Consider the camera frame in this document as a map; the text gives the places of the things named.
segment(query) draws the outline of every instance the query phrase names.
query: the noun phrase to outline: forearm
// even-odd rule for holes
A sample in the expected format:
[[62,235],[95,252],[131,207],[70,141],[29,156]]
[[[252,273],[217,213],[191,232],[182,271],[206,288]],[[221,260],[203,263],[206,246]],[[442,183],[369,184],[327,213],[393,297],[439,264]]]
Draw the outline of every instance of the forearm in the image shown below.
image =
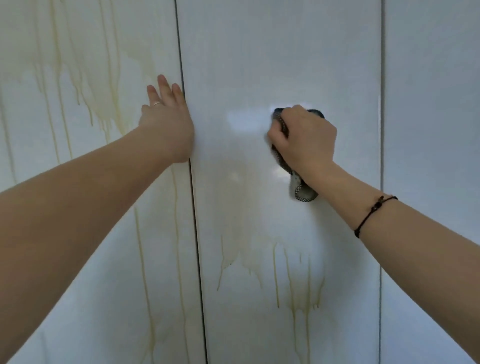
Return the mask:
[[[352,229],[384,195],[336,165],[326,176],[311,185]],[[480,362],[480,247],[396,200],[370,216],[360,238],[391,278]]]
[[0,363],[33,333],[128,208],[168,167],[147,130],[0,194]]

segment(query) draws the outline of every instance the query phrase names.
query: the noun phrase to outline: tile grout line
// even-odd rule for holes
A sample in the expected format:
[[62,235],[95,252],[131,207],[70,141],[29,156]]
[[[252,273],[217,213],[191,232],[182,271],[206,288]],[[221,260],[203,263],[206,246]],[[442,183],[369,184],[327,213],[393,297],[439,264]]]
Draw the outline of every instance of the tile grout line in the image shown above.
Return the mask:
[[[380,190],[384,190],[384,143],[385,143],[385,1],[380,0]],[[382,267],[379,267],[378,302],[378,364],[382,364]]]
[[[181,59],[181,47],[180,47],[180,26],[179,26],[179,15],[178,15],[178,6],[177,0],[174,0],[175,3],[175,20],[177,23],[177,41],[178,41],[178,50],[179,50],[179,60],[180,60],[180,76],[181,76],[181,88],[183,90],[183,95],[185,96],[185,82],[183,79],[183,64]],[[200,255],[199,255],[199,245],[198,245],[198,229],[197,229],[197,216],[195,212],[195,196],[193,194],[193,178],[192,178],[192,160],[188,161],[189,174],[190,174],[190,192],[192,194],[192,211],[193,211],[193,229],[195,231],[195,245],[197,253],[197,271],[198,271],[198,283],[200,286],[200,309],[202,311],[202,327],[204,334],[204,354],[205,354],[205,364],[208,364],[208,355],[207,355],[207,341],[206,341],[206,331],[205,331],[205,316],[204,316],[204,298],[202,293],[202,274],[200,271]]]

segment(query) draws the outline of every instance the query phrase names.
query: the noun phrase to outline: gray cloth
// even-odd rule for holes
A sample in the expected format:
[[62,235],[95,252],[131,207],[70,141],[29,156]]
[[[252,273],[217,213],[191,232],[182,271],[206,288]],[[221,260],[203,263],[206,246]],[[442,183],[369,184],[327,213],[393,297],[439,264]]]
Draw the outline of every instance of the gray cloth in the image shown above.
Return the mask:
[[[282,110],[283,108],[275,109],[275,111],[272,114],[272,119],[278,120],[278,122],[282,127],[282,133],[284,134],[285,137],[288,138],[288,127],[287,127],[287,124],[285,124],[284,120],[282,119],[282,116],[281,116]],[[310,109],[308,111],[325,119],[325,116],[319,110]],[[294,198],[302,202],[313,201],[318,196],[317,192],[315,192],[309,185],[307,185],[298,173],[296,173],[292,168],[290,168],[290,166],[285,162],[282,155],[279,153],[277,148],[275,148],[275,146],[272,146],[272,154],[274,155],[279,166],[282,167],[291,175],[290,194]]]

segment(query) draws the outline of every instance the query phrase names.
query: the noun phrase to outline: white wall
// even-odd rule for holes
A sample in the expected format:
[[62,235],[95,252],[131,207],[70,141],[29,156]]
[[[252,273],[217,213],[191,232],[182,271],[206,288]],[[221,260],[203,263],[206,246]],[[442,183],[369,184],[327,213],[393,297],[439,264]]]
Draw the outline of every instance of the white wall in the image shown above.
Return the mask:
[[[5,0],[0,49],[2,190],[133,128],[157,73],[181,81],[173,0]],[[197,269],[175,165],[10,363],[204,363]]]
[[[480,242],[480,6],[386,0],[384,188]],[[382,363],[472,363],[383,275]]]
[[288,195],[275,107],[319,108],[379,186],[376,0],[179,0],[209,362],[377,361],[379,267],[325,201]]

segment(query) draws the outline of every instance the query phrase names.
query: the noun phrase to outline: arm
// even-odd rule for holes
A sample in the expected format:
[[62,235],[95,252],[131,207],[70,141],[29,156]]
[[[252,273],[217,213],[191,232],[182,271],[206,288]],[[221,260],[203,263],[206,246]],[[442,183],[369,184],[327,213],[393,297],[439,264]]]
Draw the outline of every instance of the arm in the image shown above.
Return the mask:
[[172,163],[193,124],[178,85],[159,79],[140,125],[119,140],[0,194],[0,363],[40,325],[108,232]]
[[[384,195],[333,163],[336,129],[301,106],[274,122],[269,137],[285,161],[356,229]],[[480,363],[480,246],[411,207],[386,202],[360,238],[390,277]]]

